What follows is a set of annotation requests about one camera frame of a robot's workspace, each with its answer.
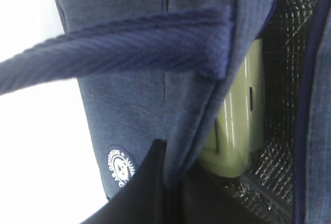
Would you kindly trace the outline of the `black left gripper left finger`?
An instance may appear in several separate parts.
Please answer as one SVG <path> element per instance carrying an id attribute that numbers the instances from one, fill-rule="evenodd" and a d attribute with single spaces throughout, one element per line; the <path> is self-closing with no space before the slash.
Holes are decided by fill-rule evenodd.
<path id="1" fill-rule="evenodd" d="M 166 142 L 154 140 L 137 173 L 83 223 L 165 223 L 163 164 Z"/>

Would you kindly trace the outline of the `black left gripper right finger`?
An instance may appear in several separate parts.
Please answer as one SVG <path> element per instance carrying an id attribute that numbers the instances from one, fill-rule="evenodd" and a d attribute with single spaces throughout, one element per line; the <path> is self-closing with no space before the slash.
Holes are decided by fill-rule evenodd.
<path id="1" fill-rule="evenodd" d="M 291 223 L 292 211 L 247 178 L 228 180 L 193 172 L 183 180 L 186 223 Z"/>

